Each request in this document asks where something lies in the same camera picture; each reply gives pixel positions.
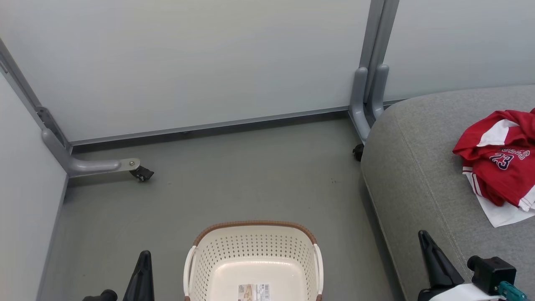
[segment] laundry basket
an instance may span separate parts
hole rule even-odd
[[[322,254],[305,227],[245,221],[213,225],[189,250],[186,301],[321,301]]]

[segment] metal bracket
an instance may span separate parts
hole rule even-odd
[[[370,125],[364,113],[364,91],[366,89],[367,77],[368,68],[361,67],[357,69],[355,78],[353,79],[351,100],[349,101],[349,117],[351,117],[351,121],[353,121],[353,125],[357,129],[362,144],[366,144],[368,134],[370,133]]]
[[[384,111],[383,98],[385,96],[386,79],[390,68],[386,64],[377,66],[370,94],[371,112],[375,120]]]
[[[71,145],[67,141],[65,135],[63,135],[63,132],[59,129],[59,126],[52,117],[50,111],[46,107],[36,106],[35,112],[43,122],[44,126],[46,126],[52,131],[52,133],[56,136],[56,138],[58,138],[58,141],[63,145],[63,147],[65,149],[70,149]]]
[[[105,174],[117,171],[133,171],[140,168],[141,162],[137,158],[95,161],[76,159],[63,147],[51,129],[43,129],[41,131],[41,138],[69,177]]]

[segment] gray fabric cushion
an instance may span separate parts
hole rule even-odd
[[[535,298],[535,218],[492,227],[452,154],[464,130],[493,111],[533,107],[534,85],[453,91],[397,103],[373,125],[362,173],[407,300],[429,286],[421,229],[467,282],[468,258],[498,256],[517,268],[517,287]]]

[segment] black caster wheel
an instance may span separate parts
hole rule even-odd
[[[353,148],[353,155],[358,162],[362,159],[362,152],[364,151],[364,144],[359,144]]]
[[[132,176],[136,177],[139,182],[145,182],[152,177],[154,171],[150,171],[143,166],[139,166],[138,168],[131,170],[130,173]]]

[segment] basket handle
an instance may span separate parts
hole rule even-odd
[[[192,266],[193,255],[195,253],[196,246],[192,246],[189,249],[188,257],[186,257],[186,263],[184,264],[184,276],[182,278],[182,285],[184,286],[184,296],[189,296],[189,270]]]
[[[318,266],[318,295],[321,295],[323,292],[323,258],[317,244],[314,244],[314,250],[316,251],[316,264]]]

